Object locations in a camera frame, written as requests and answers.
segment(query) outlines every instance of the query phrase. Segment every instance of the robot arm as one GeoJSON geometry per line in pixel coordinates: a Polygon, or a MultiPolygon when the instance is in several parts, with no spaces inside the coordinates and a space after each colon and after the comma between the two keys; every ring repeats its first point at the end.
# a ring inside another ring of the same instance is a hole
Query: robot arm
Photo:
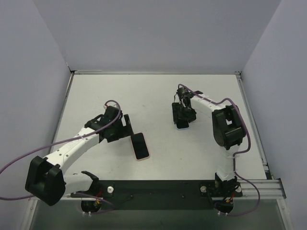
{"type": "Polygon", "coordinates": [[[133,135],[128,115],[124,115],[126,126],[121,121],[122,112],[108,106],[104,115],[88,121],[73,141],[66,143],[53,153],[41,158],[35,157],[29,167],[25,188],[48,205],[56,204],[64,194],[88,191],[99,179],[87,171],[67,175],[68,168],[91,147],[104,139],[108,142],[133,135]],[[97,133],[102,127],[120,116],[112,125],[97,133]]]}
{"type": "Polygon", "coordinates": [[[200,91],[195,96],[187,89],[181,87],[177,90],[179,103],[173,103],[174,123],[189,123],[196,119],[196,111],[212,118],[213,136],[216,143],[223,148],[223,153],[217,168],[218,181],[236,181],[234,173],[233,154],[238,151],[246,135],[242,123],[234,107],[226,104],[213,104],[211,99],[200,91]]]}

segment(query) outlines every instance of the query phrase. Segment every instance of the black bracket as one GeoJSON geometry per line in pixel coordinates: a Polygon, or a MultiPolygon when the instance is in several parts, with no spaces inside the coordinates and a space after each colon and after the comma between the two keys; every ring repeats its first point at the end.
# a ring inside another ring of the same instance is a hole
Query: black bracket
{"type": "MultiPolygon", "coordinates": [[[[94,119],[88,121],[84,127],[85,128],[91,128],[93,130],[98,130],[102,128],[103,126],[110,123],[110,121],[114,120],[118,114],[119,109],[115,108],[113,106],[108,106],[106,108],[105,114],[100,114],[96,116],[94,119]]],[[[114,122],[112,125],[110,125],[108,128],[100,131],[99,134],[99,142],[101,142],[103,139],[106,139],[107,142],[112,142],[115,140],[119,140],[120,138],[125,138],[127,136],[133,135],[132,126],[130,123],[129,115],[125,114],[124,119],[126,122],[126,125],[123,126],[122,123],[122,117],[123,114],[121,112],[119,119],[114,122]]]]}
{"type": "Polygon", "coordinates": [[[59,165],[47,158],[35,157],[30,162],[25,189],[49,206],[56,204],[65,192],[65,182],[59,165]]]}
{"type": "Polygon", "coordinates": [[[242,143],[246,133],[232,105],[227,105],[224,109],[214,110],[212,122],[214,139],[219,146],[229,150],[231,146],[242,143]]]}

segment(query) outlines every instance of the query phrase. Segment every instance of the white knob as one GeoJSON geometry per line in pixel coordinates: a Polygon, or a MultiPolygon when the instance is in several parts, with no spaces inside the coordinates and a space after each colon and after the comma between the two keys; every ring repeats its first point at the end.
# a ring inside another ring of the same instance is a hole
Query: white knob
{"type": "Polygon", "coordinates": [[[108,193],[113,193],[113,191],[114,191],[114,188],[113,188],[112,186],[109,186],[109,187],[107,188],[107,192],[108,192],[108,193]]]}

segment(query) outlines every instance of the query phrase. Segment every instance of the gray wall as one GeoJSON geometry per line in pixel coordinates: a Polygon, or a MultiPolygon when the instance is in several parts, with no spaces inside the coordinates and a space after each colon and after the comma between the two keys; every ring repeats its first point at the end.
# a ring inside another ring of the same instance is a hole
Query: gray wall
{"type": "MultiPolygon", "coordinates": [[[[32,0],[0,0],[1,168],[52,141],[69,76],[32,0]]],[[[31,158],[0,176],[0,196],[27,195],[24,184],[31,158]]],[[[0,229],[19,229],[26,203],[0,201],[0,229]]]]}
{"type": "Polygon", "coordinates": [[[34,0],[73,70],[242,70],[280,0],[34,0]]]}
{"type": "Polygon", "coordinates": [[[243,70],[243,83],[295,229],[306,229],[307,1],[283,0],[243,70]]]}

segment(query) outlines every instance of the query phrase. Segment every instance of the wire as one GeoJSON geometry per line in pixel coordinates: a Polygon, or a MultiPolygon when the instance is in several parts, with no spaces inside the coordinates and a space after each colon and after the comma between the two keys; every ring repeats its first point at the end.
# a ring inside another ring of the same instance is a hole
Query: wire
{"type": "Polygon", "coordinates": [[[240,176],[240,175],[236,172],[236,158],[235,158],[235,156],[238,155],[238,154],[242,154],[242,153],[248,152],[248,151],[250,150],[250,147],[251,147],[250,135],[249,135],[248,129],[247,129],[246,125],[245,125],[245,122],[244,122],[244,120],[243,120],[243,118],[242,118],[242,115],[241,115],[241,113],[240,113],[240,111],[239,111],[239,108],[238,108],[237,105],[233,102],[233,100],[231,100],[231,99],[228,98],[228,97],[222,99],[220,102],[214,102],[214,101],[209,100],[209,99],[206,98],[206,97],[201,97],[200,95],[198,95],[197,93],[195,93],[194,91],[192,91],[191,89],[189,89],[187,86],[185,86],[185,85],[183,85],[183,84],[179,84],[179,85],[178,85],[178,89],[179,89],[180,87],[183,87],[183,88],[187,89],[188,91],[190,91],[190,92],[191,92],[192,94],[194,94],[195,96],[197,96],[197,97],[199,97],[199,98],[201,98],[201,99],[204,99],[205,101],[208,101],[208,102],[210,102],[210,103],[212,103],[212,104],[214,104],[214,105],[219,105],[219,104],[222,104],[222,103],[225,102],[225,101],[229,101],[230,104],[234,107],[234,109],[235,109],[236,113],[238,114],[239,119],[240,119],[240,121],[241,121],[241,123],[242,123],[242,127],[243,127],[243,129],[244,129],[244,131],[245,131],[245,133],[246,133],[246,136],[247,136],[247,138],[248,138],[248,147],[247,147],[247,149],[246,149],[246,150],[243,150],[243,151],[235,152],[235,153],[233,154],[233,158],[234,158],[234,159],[233,159],[233,162],[234,162],[234,164],[233,164],[233,165],[234,165],[234,172],[235,172],[235,175],[236,175],[237,177],[239,177],[241,180],[246,181],[247,183],[251,184],[251,185],[256,189],[257,194],[258,194],[258,200],[257,200],[256,205],[255,205],[251,210],[249,210],[249,211],[242,212],[242,213],[235,213],[235,214],[231,214],[231,213],[230,213],[230,214],[223,213],[223,214],[225,214],[225,215],[227,215],[227,216],[231,216],[231,217],[238,217],[238,216],[242,216],[242,215],[245,215],[245,214],[248,214],[248,213],[251,213],[251,212],[255,211],[255,210],[258,208],[259,204],[260,204],[260,192],[259,192],[259,189],[258,189],[251,181],[249,181],[249,180],[243,178],[242,176],[240,176]]]}
{"type": "Polygon", "coordinates": [[[96,199],[96,200],[102,201],[102,202],[104,202],[104,203],[106,203],[106,204],[112,206],[112,208],[110,208],[110,209],[105,209],[105,210],[101,210],[101,211],[98,211],[98,212],[93,212],[93,213],[91,213],[91,214],[93,214],[93,215],[95,215],[95,214],[102,214],[102,213],[106,213],[106,212],[110,212],[110,211],[115,210],[115,206],[114,206],[111,202],[109,202],[109,201],[107,201],[107,200],[104,200],[104,199],[102,199],[102,198],[100,198],[100,197],[96,197],[96,196],[88,195],[88,194],[84,194],[84,193],[76,193],[76,194],[78,194],[78,195],[80,195],[80,196],[86,196],[86,197],[89,197],[89,198],[94,198],[94,199],[96,199]]]}
{"type": "Polygon", "coordinates": [[[176,100],[176,95],[177,95],[177,93],[174,95],[174,103],[175,103],[175,100],[176,100]]]}
{"type": "MultiPolygon", "coordinates": [[[[66,142],[70,142],[70,141],[73,141],[73,140],[78,140],[78,139],[82,139],[82,138],[85,138],[85,137],[89,137],[93,134],[96,134],[98,132],[100,132],[101,130],[104,130],[105,128],[108,128],[110,125],[112,125],[114,122],[116,122],[121,114],[121,109],[120,109],[120,105],[118,104],[118,102],[114,101],[114,100],[108,100],[106,101],[105,105],[107,105],[109,102],[114,102],[116,104],[116,106],[118,107],[119,111],[118,111],[118,114],[116,115],[116,117],[114,118],[114,120],[110,121],[108,124],[106,124],[105,126],[101,127],[100,129],[94,131],[94,132],[91,132],[89,134],[86,134],[86,135],[83,135],[82,137],[75,137],[75,138],[70,138],[70,139],[66,139],[66,140],[62,140],[62,141],[58,141],[58,142],[54,142],[50,145],[46,145],[46,146],[43,146],[43,147],[40,147],[40,148],[37,148],[35,150],[32,150],[30,152],[27,152],[25,153],[24,155],[20,156],[20,157],[17,157],[16,159],[12,160],[11,162],[9,162],[8,164],[6,164],[3,168],[0,169],[0,174],[3,173],[4,170],[6,170],[9,166],[11,166],[12,164],[14,164],[15,162],[21,160],[22,158],[24,157],[27,157],[35,152],[38,152],[40,150],[44,150],[44,149],[47,149],[47,148],[50,148],[52,146],[55,146],[55,145],[59,145],[59,144],[62,144],[62,143],[66,143],[66,142]]],[[[7,201],[12,201],[12,200],[22,200],[22,199],[28,199],[28,198],[31,198],[31,197],[34,197],[34,195],[26,195],[26,196],[21,196],[21,197],[14,197],[14,198],[9,198],[9,197],[2,197],[0,196],[0,200],[7,200],[7,201]]]]}

